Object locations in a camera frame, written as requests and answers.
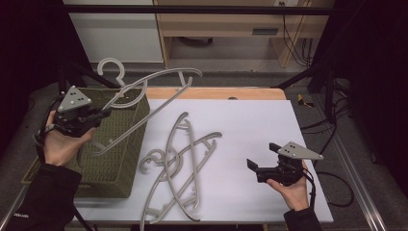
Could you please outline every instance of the basket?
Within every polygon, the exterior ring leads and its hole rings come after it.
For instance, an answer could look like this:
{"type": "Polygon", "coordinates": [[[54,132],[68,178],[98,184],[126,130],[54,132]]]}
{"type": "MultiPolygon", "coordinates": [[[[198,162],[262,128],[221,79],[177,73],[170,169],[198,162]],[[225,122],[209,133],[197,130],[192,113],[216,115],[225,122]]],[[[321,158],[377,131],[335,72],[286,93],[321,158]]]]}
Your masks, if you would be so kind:
{"type": "MultiPolygon", "coordinates": [[[[117,90],[80,89],[92,99],[92,106],[105,105],[117,90]]],[[[116,103],[134,100],[140,90],[128,90],[116,103]]],[[[135,106],[126,109],[113,109],[111,116],[104,118],[97,128],[94,139],[103,144],[115,140],[125,131],[147,116],[150,108],[146,96],[135,106]]],[[[110,197],[127,198],[130,196],[138,165],[141,144],[147,123],[144,123],[126,139],[118,143],[102,156],[94,157],[90,153],[98,149],[86,144],[78,157],[66,167],[82,174],[82,180],[76,197],[110,197]]],[[[30,184],[34,179],[40,163],[35,160],[23,177],[23,184],[30,184]]]]}

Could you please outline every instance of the human hand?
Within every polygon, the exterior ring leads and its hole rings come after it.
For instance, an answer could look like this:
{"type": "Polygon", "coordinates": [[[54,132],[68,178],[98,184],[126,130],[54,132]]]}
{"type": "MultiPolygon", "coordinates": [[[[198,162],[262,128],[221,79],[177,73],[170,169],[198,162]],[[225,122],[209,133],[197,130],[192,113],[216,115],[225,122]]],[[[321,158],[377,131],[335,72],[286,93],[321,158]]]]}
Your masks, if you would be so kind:
{"type": "MultiPolygon", "coordinates": [[[[47,119],[47,126],[52,124],[54,116],[55,111],[52,111],[47,119]]],[[[95,130],[95,128],[89,129],[80,138],[64,136],[56,130],[48,132],[44,142],[45,163],[54,166],[65,166],[75,157],[79,149],[92,139],[95,130]]]]}
{"type": "Polygon", "coordinates": [[[288,187],[272,179],[268,179],[267,184],[282,194],[289,209],[300,211],[309,208],[306,178],[304,176],[288,187]]]}

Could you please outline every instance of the white cabinet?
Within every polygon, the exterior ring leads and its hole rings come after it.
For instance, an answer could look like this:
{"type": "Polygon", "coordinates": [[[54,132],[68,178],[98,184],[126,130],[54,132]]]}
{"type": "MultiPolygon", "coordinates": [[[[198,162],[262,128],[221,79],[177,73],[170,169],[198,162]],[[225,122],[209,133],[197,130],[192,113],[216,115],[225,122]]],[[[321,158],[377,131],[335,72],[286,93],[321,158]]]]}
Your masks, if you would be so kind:
{"type": "MultiPolygon", "coordinates": [[[[64,0],[68,4],[152,5],[150,0],[64,0]]],[[[162,63],[155,14],[71,13],[91,63],[115,58],[125,63],[162,63]]]]}

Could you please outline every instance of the white tabletop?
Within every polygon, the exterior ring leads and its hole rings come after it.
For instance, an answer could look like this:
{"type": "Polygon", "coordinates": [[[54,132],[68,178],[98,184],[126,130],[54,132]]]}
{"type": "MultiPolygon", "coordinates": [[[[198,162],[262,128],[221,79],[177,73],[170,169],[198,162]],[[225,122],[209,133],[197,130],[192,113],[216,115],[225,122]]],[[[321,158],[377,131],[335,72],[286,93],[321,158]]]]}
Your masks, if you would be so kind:
{"type": "MultiPolygon", "coordinates": [[[[155,110],[164,100],[149,100],[155,110]]],[[[147,124],[140,160],[154,148],[166,149],[168,135],[178,116],[188,112],[193,135],[199,139],[212,132],[222,133],[215,139],[217,149],[198,172],[200,203],[189,212],[201,223],[269,223],[282,221],[288,207],[278,192],[258,183],[255,173],[246,166],[246,159],[259,167],[276,167],[277,154],[268,149],[270,142],[284,145],[295,141],[305,145],[288,100],[192,100],[178,99],[153,116],[147,124]]],[[[189,144],[189,136],[177,132],[173,146],[180,150],[189,144]]],[[[197,162],[203,150],[195,150],[197,162]]],[[[174,178],[177,187],[192,173],[190,154],[186,153],[182,170],[174,178]]],[[[320,222],[333,218],[321,185],[310,161],[308,169],[315,177],[317,197],[315,211],[320,222]]],[[[163,167],[149,165],[147,173],[137,170],[132,194],[126,199],[77,198],[75,205],[85,220],[139,223],[144,203],[163,167]]],[[[192,194],[191,184],[183,196],[192,194]]],[[[160,183],[150,207],[162,209],[172,199],[168,183],[160,183]]],[[[162,223],[191,222],[175,204],[162,223]]]]}

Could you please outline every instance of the black sleeve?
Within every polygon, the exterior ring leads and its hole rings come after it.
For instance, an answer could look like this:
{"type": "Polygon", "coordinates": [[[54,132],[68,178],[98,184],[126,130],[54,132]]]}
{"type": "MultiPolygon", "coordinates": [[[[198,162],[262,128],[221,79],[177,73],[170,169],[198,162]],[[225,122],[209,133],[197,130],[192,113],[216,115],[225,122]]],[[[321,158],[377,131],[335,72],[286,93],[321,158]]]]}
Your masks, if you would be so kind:
{"type": "Polygon", "coordinates": [[[41,165],[6,230],[64,230],[74,216],[73,198],[81,177],[65,167],[41,165]]]}
{"type": "Polygon", "coordinates": [[[312,208],[300,211],[290,210],[284,215],[289,231],[319,231],[322,230],[318,217],[312,208]]]}

